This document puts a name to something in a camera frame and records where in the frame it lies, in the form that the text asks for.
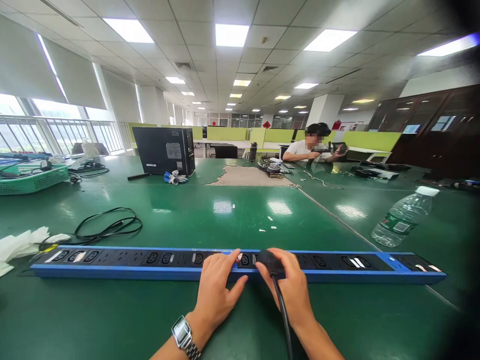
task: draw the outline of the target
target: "silver watch band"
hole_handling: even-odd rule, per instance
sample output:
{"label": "silver watch band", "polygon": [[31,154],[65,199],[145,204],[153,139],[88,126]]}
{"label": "silver watch band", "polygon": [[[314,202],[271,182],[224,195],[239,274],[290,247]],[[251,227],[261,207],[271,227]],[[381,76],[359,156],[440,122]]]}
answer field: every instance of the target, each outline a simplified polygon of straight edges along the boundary
{"label": "silver watch band", "polygon": [[200,359],[200,351],[197,348],[197,345],[195,345],[194,341],[192,338],[189,338],[185,345],[183,346],[183,351],[185,351],[186,356],[188,357],[189,360],[197,360]]}

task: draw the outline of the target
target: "wristwatch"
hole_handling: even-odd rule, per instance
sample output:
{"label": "wristwatch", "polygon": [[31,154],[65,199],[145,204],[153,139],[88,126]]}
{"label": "wristwatch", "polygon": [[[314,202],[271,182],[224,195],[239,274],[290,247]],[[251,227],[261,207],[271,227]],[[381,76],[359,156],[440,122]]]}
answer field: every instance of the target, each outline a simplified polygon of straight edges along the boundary
{"label": "wristwatch", "polygon": [[200,358],[201,353],[192,339],[192,330],[184,316],[180,316],[171,327],[171,333],[178,348],[183,350],[190,360]]}

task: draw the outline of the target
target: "green plastic basket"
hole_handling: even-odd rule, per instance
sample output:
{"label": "green plastic basket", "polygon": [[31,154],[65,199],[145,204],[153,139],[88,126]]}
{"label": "green plastic basket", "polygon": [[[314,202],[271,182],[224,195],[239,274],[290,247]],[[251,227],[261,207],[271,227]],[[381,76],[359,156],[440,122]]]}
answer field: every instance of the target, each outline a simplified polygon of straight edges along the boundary
{"label": "green plastic basket", "polygon": [[[39,164],[18,164],[9,167],[6,171],[15,174],[30,174],[32,170],[38,169]],[[53,164],[49,171],[42,171],[32,176],[19,179],[0,180],[0,195],[23,195],[51,187],[69,179],[69,169],[64,164]]]}

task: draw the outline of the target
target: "white t-shirt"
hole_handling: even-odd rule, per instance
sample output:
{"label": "white t-shirt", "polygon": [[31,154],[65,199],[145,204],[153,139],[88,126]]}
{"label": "white t-shirt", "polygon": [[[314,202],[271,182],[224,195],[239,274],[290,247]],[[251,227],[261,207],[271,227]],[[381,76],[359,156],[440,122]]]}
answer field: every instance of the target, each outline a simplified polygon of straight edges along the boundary
{"label": "white t-shirt", "polygon": [[[310,154],[311,153],[311,151],[307,148],[307,145],[305,144],[305,140],[296,141],[292,143],[286,151],[289,152],[290,154]],[[325,159],[328,159],[331,156],[332,154],[329,152],[322,152],[320,156],[317,157],[314,161],[324,162]]]}

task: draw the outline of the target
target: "bottle cap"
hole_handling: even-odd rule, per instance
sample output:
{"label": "bottle cap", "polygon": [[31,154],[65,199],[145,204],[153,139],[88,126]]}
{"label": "bottle cap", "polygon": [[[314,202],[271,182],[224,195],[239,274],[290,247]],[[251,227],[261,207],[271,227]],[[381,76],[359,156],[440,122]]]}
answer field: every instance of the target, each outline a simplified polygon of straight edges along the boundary
{"label": "bottle cap", "polygon": [[440,190],[434,189],[432,187],[428,186],[419,186],[418,189],[415,191],[416,193],[422,194],[422,195],[428,195],[428,196],[435,196],[437,195]]}

